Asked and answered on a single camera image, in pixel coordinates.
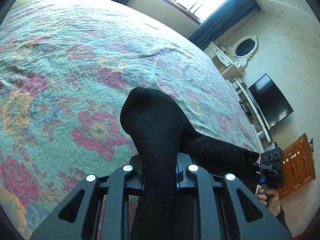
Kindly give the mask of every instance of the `oval mirror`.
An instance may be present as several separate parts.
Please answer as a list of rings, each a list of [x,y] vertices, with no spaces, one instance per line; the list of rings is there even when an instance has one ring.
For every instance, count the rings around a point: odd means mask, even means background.
[[[240,39],[232,47],[228,47],[229,53],[235,57],[240,65],[245,67],[248,60],[253,56],[258,48],[257,36],[246,36]]]
[[[255,45],[256,45],[256,42],[253,41],[252,39],[247,39],[242,41],[236,48],[236,55],[238,57],[241,57],[249,54],[253,50]]]

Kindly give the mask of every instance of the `black television screen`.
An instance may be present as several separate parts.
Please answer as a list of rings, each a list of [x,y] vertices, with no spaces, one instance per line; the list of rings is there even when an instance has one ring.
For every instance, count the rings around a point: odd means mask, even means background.
[[[269,129],[293,112],[287,99],[267,74],[250,86],[249,91]]]

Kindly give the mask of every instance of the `person's hand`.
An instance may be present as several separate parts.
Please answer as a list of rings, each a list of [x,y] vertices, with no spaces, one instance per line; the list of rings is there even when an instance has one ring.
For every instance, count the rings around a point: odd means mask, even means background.
[[[267,189],[267,195],[272,196],[271,205],[269,210],[275,216],[280,213],[280,205],[279,205],[279,192],[274,188]],[[267,195],[265,195],[263,188],[259,188],[256,194],[256,197],[261,201],[265,206],[267,205],[266,199]]]

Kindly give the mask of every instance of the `bed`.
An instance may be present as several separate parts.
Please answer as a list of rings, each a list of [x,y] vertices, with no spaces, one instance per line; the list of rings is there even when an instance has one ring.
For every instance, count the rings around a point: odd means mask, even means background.
[[[257,151],[209,57],[124,5],[31,1],[1,25],[0,53],[0,203],[25,239],[86,174],[137,154],[119,122],[135,87],[169,95],[199,132]]]

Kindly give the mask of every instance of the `silver screw head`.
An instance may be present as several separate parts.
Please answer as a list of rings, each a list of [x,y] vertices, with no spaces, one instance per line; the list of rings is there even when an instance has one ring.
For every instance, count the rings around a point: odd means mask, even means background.
[[[227,180],[235,180],[235,179],[236,179],[236,176],[233,175],[233,174],[231,174],[231,173],[228,173],[228,174],[226,175],[226,179],[227,179]]]
[[[125,165],[123,166],[122,168],[124,171],[132,171],[133,170],[133,167],[131,165]]]
[[[199,167],[197,165],[191,164],[188,166],[189,171],[197,171]]]
[[[94,181],[96,179],[96,176],[94,176],[93,174],[88,175],[85,178],[88,182]]]

